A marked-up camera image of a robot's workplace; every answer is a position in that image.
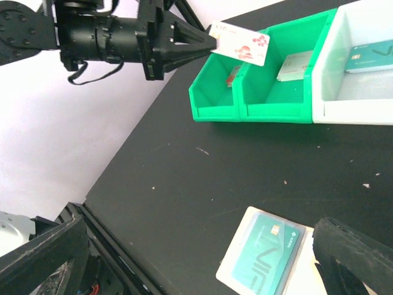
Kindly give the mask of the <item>white red blossom card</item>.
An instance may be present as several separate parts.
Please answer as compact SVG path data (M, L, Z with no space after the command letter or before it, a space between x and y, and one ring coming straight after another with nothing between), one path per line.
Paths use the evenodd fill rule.
M217 48L212 53L264 66L270 43L269 35L224 22L214 22L209 35L217 43Z

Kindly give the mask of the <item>white bin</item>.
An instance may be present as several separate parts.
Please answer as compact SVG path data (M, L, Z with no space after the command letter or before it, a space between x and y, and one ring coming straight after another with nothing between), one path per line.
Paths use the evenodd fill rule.
M392 125L392 1L340 6L312 73L319 124Z

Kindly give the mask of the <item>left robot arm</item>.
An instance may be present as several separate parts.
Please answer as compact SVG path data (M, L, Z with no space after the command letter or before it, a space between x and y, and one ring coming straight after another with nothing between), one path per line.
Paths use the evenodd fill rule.
M42 1L37 10L1 2L1 64L58 50L73 85L89 61L115 71L139 63L148 81L161 81L216 47L187 1L140 1L136 18L117 17L102 1Z

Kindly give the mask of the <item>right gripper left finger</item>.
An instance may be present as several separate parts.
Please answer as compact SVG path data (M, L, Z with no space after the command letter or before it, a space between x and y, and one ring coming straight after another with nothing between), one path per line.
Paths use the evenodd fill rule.
M87 265L83 217L72 218L1 257L1 294L76 294Z

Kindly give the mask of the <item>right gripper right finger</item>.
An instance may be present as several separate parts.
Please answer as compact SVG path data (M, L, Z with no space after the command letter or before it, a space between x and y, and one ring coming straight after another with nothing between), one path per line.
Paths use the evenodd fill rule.
M320 219L313 238L327 294L392 294L392 248L333 218Z

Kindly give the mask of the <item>green bin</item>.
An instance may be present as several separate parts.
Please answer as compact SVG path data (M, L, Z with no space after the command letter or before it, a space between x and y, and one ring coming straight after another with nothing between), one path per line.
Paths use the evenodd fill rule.
M264 30L270 36L264 66L242 65L235 84L241 121L312 123L312 72L336 12L330 9ZM300 52L311 52L303 79L278 81L286 57Z
M234 66L240 66L240 70L229 88L225 81ZM194 121L245 122L241 87L249 67L243 61L211 54L189 88Z

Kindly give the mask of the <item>beige card holder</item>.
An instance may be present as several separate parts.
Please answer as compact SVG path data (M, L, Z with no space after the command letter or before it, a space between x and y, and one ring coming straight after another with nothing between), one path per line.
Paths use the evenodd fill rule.
M251 224L251 218L254 213L266 213L305 229L298 250L293 260L287 265L288 274L282 277L282 291L278 294L267 295L326 294L322 278L316 268L317 261L313 252L314 229L252 206L247 208L216 272L216 278L237 294L252 294L231 277L231 272L239 255L240 244L246 237L247 227Z

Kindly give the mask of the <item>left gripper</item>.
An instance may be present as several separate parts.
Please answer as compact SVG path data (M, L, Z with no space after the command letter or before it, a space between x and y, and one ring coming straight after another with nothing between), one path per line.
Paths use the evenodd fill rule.
M115 65L105 76L120 71L125 63L140 63L148 81L161 81L191 61L207 56L217 41L178 16L165 11L164 1L140 1L136 18L122 18L113 10L102 12L103 1L55 1L60 58L78 79L89 61ZM154 57L158 39L161 66Z

